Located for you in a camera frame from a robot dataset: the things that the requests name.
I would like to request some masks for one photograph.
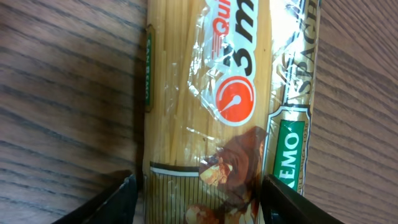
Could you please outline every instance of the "pasta package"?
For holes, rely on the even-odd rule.
[[[319,12],[319,0],[148,2],[146,223],[263,223],[266,174],[303,194]]]

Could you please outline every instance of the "brown wooden surface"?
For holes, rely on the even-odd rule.
[[[305,196],[346,223],[398,223],[397,11],[323,1]],[[0,0],[0,223],[50,223],[139,170],[146,12]]]

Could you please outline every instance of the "table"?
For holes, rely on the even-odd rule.
[[[0,0],[0,223],[50,223],[140,171],[146,5]],[[398,2],[322,8],[305,196],[396,223]]]

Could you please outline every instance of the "printed food picture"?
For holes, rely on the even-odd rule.
[[[146,223],[264,223],[274,174],[303,194],[318,0],[150,0]]]

